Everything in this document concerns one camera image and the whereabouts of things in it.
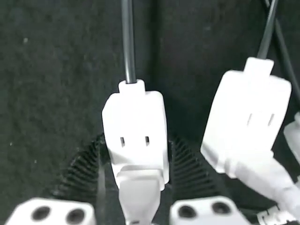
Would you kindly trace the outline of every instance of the cord connector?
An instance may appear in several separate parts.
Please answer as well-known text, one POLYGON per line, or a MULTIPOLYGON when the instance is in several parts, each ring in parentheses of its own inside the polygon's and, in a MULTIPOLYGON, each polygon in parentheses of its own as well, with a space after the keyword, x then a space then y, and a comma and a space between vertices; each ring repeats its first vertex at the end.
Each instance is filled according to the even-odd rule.
POLYGON ((238 178, 297 218, 300 192, 271 150, 291 95, 290 82, 271 75, 273 64, 248 58, 244 71, 224 74, 201 153, 217 172, 238 178))
POLYGON ((122 81, 119 91, 108 98, 102 111, 105 141, 118 187, 118 173, 129 165, 139 166, 139 170, 160 170, 166 184, 169 161, 162 94, 145 91, 142 80, 133 84, 122 81))

